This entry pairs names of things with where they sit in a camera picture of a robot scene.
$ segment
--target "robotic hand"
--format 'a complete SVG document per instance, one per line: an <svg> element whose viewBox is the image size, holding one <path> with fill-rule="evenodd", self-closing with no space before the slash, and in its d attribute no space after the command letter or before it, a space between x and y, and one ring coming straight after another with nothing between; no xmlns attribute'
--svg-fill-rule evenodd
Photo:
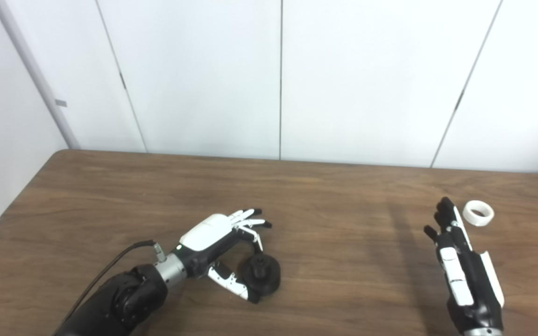
<svg viewBox="0 0 538 336"><path fill-rule="evenodd" d="M75 310L81 302L79 299L54 335L128 336L152 311L163 305L169 287L188 277L209 276L237 296L259 302L261 296L277 289L280 280L279 264L262 253L261 238L252 229L256 226L271 228L271 223L264 219L249 218L260 214L260 209L250 209L229 216L211 215L184 234L168 255L152 241L129 247L95 281L134 247L154 246L158 262L136 266L129 272L113 276ZM217 259L242 240L252 243L255 255L245 262L249 267L243 269L242 279L238 279Z"/></svg>
<svg viewBox="0 0 538 336"><path fill-rule="evenodd" d="M446 273L448 311L464 336L502 336L504 298L488 252L475 253L458 209L447 197L437 204L435 221L441 232L425 226Z"/></svg>

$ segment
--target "tape roll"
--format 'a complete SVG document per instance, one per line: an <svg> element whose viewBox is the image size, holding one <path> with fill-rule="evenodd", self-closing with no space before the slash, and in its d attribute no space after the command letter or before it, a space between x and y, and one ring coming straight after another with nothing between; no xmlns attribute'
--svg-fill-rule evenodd
<svg viewBox="0 0 538 336"><path fill-rule="evenodd" d="M478 211L483 215L477 215L474 213L474 211ZM493 211L493 208L489 206L489 204L483 201L472 200L467 202L467 204L464 206L462 216L468 223L471 223L476 227L484 227L493 219L495 212Z"/></svg>

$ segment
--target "cable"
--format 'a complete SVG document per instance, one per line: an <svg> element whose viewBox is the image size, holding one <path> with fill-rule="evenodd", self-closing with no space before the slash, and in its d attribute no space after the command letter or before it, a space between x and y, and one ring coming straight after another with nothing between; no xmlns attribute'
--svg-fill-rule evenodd
<svg viewBox="0 0 538 336"><path fill-rule="evenodd" d="M105 273L107 273L107 271L109 271L109 269L111 267L113 267L115 264L117 264L117 262L122 257L124 257L124 255L126 255L126 253L128 253L129 251L132 251L133 249L136 249L138 247L154 246L155 244L156 244L156 242L154 240L144 240L143 242L134 243L131 246L129 246L127 249L120 252L117 255L117 257L115 257L111 262L109 262L109 264L107 264L107 266L105 268L103 268L103 270L96 277L94 277L94 279L88 284L88 286L86 287L86 289L84 289L83 293L80 295L78 300L76 300L76 303L72 306L72 308L70 308L70 310L68 311L68 314L66 314L66 317L64 317L64 319L62 319L62 323L60 323L59 326L55 329L55 332L53 332L53 335L57 334L57 332L59 331L59 328L61 328L62 325L64 325L64 323L66 323L66 321L77 310L77 308L80 306L80 304L82 303L84 298L88 295L88 292L91 291L92 287L94 287L94 285L96 285L99 282L99 280L105 275Z"/></svg>

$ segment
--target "wood grain surface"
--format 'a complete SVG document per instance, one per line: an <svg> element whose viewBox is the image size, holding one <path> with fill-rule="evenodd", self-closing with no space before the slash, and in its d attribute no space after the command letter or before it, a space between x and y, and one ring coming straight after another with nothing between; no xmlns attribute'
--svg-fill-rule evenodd
<svg viewBox="0 0 538 336"><path fill-rule="evenodd" d="M451 336L444 276L422 233L435 204L488 202L467 227L489 250L508 336L538 336L538 175L61 151L0 218L0 335L48 336L124 247L166 250L211 213L262 208L280 289L250 304L188 279L135 335ZM229 266L250 254L237 245ZM132 252L109 273L152 262Z"/></svg>

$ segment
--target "black knob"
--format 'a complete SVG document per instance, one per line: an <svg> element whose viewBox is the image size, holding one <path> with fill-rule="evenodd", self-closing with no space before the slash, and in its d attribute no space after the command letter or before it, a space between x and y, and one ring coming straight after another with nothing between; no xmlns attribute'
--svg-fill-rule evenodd
<svg viewBox="0 0 538 336"><path fill-rule="evenodd" d="M281 281L279 262L263 253L257 253L243 262L241 275L246 286L260 296L277 291Z"/></svg>
<svg viewBox="0 0 538 336"><path fill-rule="evenodd" d="M269 259L263 254L254 255L250 261L250 269L256 279L265 279L269 273Z"/></svg>

